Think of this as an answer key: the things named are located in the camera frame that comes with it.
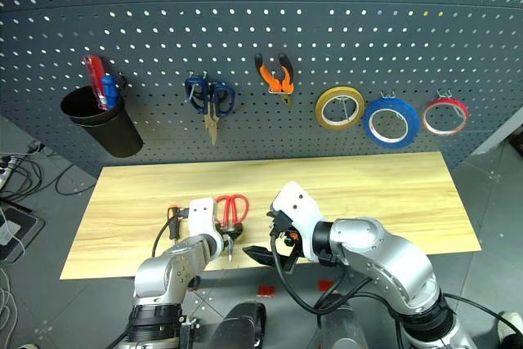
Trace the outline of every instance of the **red tape roll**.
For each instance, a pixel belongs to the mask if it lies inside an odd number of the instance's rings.
[[[463,121],[452,130],[438,130],[437,128],[434,128],[428,123],[427,114],[429,110],[438,105],[448,105],[454,107],[462,115]],[[465,126],[467,125],[469,115],[470,114],[468,112],[468,108],[461,101],[455,100],[454,98],[438,98],[437,100],[434,100],[429,105],[427,105],[427,108],[425,108],[425,110],[423,111],[422,124],[423,128],[425,128],[427,131],[431,132],[434,135],[451,136],[457,134],[458,132],[461,132],[465,128]]]

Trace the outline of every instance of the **power strip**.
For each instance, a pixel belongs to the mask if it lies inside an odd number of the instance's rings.
[[[0,190],[6,185],[19,160],[14,155],[4,155],[0,158]]]

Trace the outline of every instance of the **tape roll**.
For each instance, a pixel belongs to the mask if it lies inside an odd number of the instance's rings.
[[[340,121],[327,119],[324,113],[327,105],[334,100],[345,99],[353,100],[356,105],[356,108],[352,114],[346,113],[346,119]],[[364,112],[365,100],[363,96],[361,96],[361,93],[356,89],[348,86],[336,86],[324,92],[316,102],[315,107],[316,120],[318,123],[322,127],[329,128],[331,130],[342,130],[344,128],[349,128],[361,119],[361,116],[363,116]]]
[[[435,106],[438,106],[438,105],[447,105],[447,106],[452,106],[453,108],[455,108],[461,114],[461,118],[463,119],[462,122],[456,128],[453,128],[451,130],[438,130],[437,128],[434,128],[433,126],[431,126],[427,121],[427,115],[428,115],[428,112],[432,108],[434,108]],[[455,134],[461,132],[465,128],[465,126],[467,125],[468,116],[469,116],[468,108],[461,101],[455,100],[454,98],[447,98],[447,97],[438,98],[437,100],[434,100],[431,103],[429,103],[429,105],[427,105],[427,108],[425,108],[425,110],[423,111],[422,124],[423,124],[423,128],[425,128],[427,131],[429,131],[430,133],[432,133],[434,135],[451,136],[451,135],[455,135]]]
[[[382,111],[393,112],[405,122],[406,130],[402,136],[398,138],[387,138],[376,130],[373,125],[373,117]],[[369,138],[381,147],[388,149],[399,149],[400,147],[407,146],[414,140],[416,135],[418,135],[421,127],[416,110],[405,101],[397,98],[381,98],[371,102],[365,111],[363,120],[364,128]]]

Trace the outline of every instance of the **blue tape roll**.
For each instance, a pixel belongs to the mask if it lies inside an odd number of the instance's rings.
[[[394,111],[399,114],[406,122],[407,131],[398,138],[387,138],[380,135],[372,124],[373,115],[380,110]],[[388,149],[399,149],[410,144],[418,135],[421,123],[419,122],[416,110],[405,101],[397,98],[380,98],[367,106],[363,116],[364,128],[370,139],[381,147]]]

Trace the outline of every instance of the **red-handled scissors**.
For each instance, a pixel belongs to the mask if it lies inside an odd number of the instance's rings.
[[[236,207],[236,200],[242,199],[245,203],[244,214],[238,218],[238,208]],[[226,201],[226,206],[223,209],[223,219],[221,220],[221,233],[223,239],[227,244],[227,251],[229,253],[229,263],[232,261],[232,252],[234,248],[234,242],[244,231],[242,221],[247,216],[248,212],[248,200],[245,196],[240,194],[234,195],[222,195],[216,198],[216,203],[219,204],[222,200]]]
[[[238,208],[236,207],[236,200],[242,199],[245,203],[245,209],[244,214],[242,217],[238,218]],[[219,204],[221,201],[226,201],[226,206],[223,209],[223,219],[221,220],[221,226],[224,228],[234,226],[236,224],[239,224],[241,221],[245,219],[248,213],[248,199],[241,194],[234,194],[234,195],[222,195],[218,196],[216,198],[216,203]]]

